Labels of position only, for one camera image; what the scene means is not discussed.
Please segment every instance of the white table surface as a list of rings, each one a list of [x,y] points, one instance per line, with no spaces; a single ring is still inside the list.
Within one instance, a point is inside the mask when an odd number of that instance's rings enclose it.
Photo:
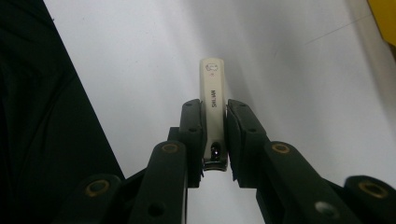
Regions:
[[[364,0],[45,1],[125,176],[147,166],[199,98],[199,61],[225,62],[226,96],[271,140],[343,185],[396,188],[396,65]],[[206,172],[188,223],[263,223],[254,189]]]

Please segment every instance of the black cloth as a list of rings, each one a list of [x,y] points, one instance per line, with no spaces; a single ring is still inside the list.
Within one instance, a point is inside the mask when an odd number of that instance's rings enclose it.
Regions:
[[[0,223],[48,223],[87,176],[124,178],[42,1],[0,0],[0,92]]]

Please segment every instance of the logo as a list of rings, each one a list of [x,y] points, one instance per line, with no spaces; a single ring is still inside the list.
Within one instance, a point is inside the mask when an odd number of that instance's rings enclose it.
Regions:
[[[216,91],[211,91],[210,96],[212,98],[212,107],[217,107],[218,105],[216,103]]]
[[[218,71],[218,65],[215,63],[209,63],[206,65],[207,71]]]

